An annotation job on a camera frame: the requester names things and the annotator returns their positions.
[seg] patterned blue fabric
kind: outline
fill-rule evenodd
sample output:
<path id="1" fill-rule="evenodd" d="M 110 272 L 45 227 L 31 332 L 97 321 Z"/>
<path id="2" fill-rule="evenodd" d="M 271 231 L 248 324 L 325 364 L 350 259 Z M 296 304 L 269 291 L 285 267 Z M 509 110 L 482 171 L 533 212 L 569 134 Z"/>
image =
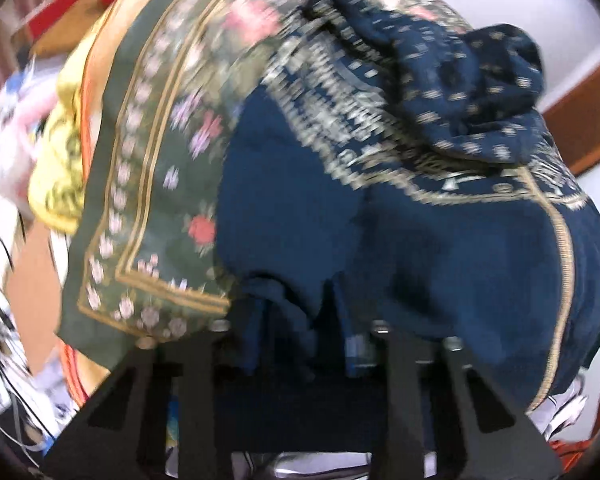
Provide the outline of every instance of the patterned blue fabric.
<path id="1" fill-rule="evenodd" d="M 600 216 L 533 109 L 533 43 L 364 0 L 282 35 L 218 201 L 244 367 L 367 364 L 383 319 L 460 336 L 521 406 L 565 389 L 600 337 Z"/>

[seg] dark blue garment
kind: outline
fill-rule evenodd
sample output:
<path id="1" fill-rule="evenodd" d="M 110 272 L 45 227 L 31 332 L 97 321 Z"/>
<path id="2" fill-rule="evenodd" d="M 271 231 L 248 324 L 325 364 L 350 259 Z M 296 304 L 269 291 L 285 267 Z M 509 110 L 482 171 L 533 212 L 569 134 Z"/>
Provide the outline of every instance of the dark blue garment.
<path id="1" fill-rule="evenodd" d="M 244 366 L 264 343 L 338 362 L 328 340 L 359 364 L 384 319 L 460 336 L 521 406 L 563 391 L 600 338 L 600 216 L 533 108 L 535 45 L 363 0 L 307 0 L 286 25 L 218 202 Z"/>

